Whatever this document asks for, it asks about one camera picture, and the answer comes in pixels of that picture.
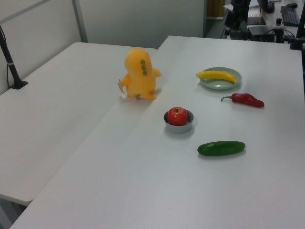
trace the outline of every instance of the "computer mouse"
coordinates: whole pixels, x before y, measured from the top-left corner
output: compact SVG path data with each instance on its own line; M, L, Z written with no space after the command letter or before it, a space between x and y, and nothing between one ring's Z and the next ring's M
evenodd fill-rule
M297 4L296 3L289 3L286 5L287 7L291 7L291 8L296 8Z

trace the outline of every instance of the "red chili pepper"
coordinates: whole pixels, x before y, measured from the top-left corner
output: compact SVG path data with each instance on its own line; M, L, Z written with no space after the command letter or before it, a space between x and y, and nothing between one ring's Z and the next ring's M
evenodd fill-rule
M232 99L233 103L246 104L246 105L255 106L255 107L263 107L264 106L263 101L255 99L250 94L234 93L231 96L227 96L227 97L224 97L224 98Z

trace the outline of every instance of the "red apple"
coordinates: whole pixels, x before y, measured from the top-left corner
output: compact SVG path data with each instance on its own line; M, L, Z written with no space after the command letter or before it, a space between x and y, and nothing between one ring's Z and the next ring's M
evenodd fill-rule
M187 122L187 112L182 107L173 107L167 113L167 122L170 125L185 125Z

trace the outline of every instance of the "green cucumber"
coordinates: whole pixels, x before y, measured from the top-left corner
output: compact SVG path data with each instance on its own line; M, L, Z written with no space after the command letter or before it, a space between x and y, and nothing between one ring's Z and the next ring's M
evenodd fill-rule
M198 147L197 151L204 156L225 156L240 153L245 147L243 142L219 141L203 144Z

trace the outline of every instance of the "green plate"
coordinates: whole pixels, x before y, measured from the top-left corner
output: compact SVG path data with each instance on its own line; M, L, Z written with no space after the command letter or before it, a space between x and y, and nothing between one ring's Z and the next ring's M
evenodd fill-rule
M214 67L214 68L208 68L205 69L206 71L221 71L221 72L227 72L235 76L237 83L234 84L230 81L226 80L218 80L218 79L200 79L200 81L203 83L204 86L214 89L214 90L229 90L235 87L238 87L242 82L242 76L238 71L235 71L231 68L223 68L223 67Z

